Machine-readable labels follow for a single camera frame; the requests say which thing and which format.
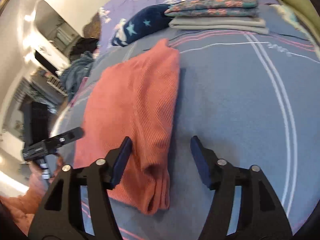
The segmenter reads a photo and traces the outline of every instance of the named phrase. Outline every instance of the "silver screw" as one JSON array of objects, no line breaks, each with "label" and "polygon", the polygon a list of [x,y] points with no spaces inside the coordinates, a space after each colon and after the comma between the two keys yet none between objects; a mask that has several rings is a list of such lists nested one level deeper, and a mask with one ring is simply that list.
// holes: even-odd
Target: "silver screw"
[{"label": "silver screw", "polygon": [[253,166],[251,167],[251,170],[253,170],[253,171],[255,171],[255,172],[258,172],[258,171],[260,171],[260,167],[259,167],[258,165],[253,165]]},{"label": "silver screw", "polygon": [[217,164],[219,164],[220,166],[224,166],[227,164],[227,161],[225,159],[218,159]]},{"label": "silver screw", "polygon": [[96,160],[96,164],[99,165],[99,166],[101,166],[101,165],[103,165],[103,164],[105,164],[105,163],[106,163],[106,160],[105,160],[105,159],[98,159],[98,160]]},{"label": "silver screw", "polygon": [[70,171],[70,169],[71,169],[71,166],[70,166],[70,165],[64,165],[64,166],[62,167],[62,170],[63,170],[63,171]]}]

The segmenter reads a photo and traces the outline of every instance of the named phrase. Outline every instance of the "ribbed fabric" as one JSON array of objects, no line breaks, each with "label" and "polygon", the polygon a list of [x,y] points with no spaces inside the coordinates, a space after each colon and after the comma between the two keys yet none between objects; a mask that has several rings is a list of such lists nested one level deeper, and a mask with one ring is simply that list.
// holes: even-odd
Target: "ribbed fabric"
[{"label": "ribbed fabric", "polygon": [[108,195],[154,214],[169,207],[167,169],[179,83],[179,52],[160,40],[151,50],[107,68],[88,99],[84,137],[76,142],[74,167],[85,167],[120,146],[133,150],[121,182]]}]

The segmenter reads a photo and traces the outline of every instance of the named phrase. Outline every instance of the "bed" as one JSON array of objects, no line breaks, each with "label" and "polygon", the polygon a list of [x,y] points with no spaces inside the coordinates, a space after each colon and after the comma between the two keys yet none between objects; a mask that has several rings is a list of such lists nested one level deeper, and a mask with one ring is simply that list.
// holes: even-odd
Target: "bed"
[{"label": "bed", "polygon": [[[264,5],[277,0],[259,0],[269,35],[167,28],[124,48],[109,45],[124,19],[145,6],[165,1],[111,0],[100,10],[100,55],[76,102],[61,118],[58,132],[81,125],[87,99],[107,67],[167,38],[169,46],[180,52],[180,87],[169,150],[170,208],[145,216],[111,200],[124,239],[199,237],[214,192],[201,183],[189,148],[193,135],[235,166],[259,165],[296,232],[320,199],[318,48],[285,22],[275,8]],[[73,163],[74,151],[74,144],[60,149],[66,163]],[[81,194],[85,228],[94,234],[85,187]],[[236,229],[240,195],[237,187],[229,233]]]}]

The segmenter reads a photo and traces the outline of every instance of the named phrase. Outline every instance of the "folded white fabric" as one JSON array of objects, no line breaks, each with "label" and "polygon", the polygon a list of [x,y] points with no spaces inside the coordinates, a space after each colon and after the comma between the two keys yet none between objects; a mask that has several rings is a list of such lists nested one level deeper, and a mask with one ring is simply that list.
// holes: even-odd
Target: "folded white fabric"
[{"label": "folded white fabric", "polygon": [[253,17],[175,17],[169,26],[180,30],[232,29],[269,33],[265,20]]}]

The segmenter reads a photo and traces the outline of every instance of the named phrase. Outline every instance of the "star-patterned pillow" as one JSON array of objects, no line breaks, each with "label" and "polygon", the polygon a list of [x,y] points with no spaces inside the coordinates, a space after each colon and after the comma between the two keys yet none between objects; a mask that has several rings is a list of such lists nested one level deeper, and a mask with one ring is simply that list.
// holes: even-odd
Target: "star-patterned pillow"
[{"label": "star-patterned pillow", "polygon": [[116,31],[111,44],[125,47],[144,36],[167,28],[172,17],[165,16],[164,12],[169,7],[169,4],[158,4],[142,9]]}]

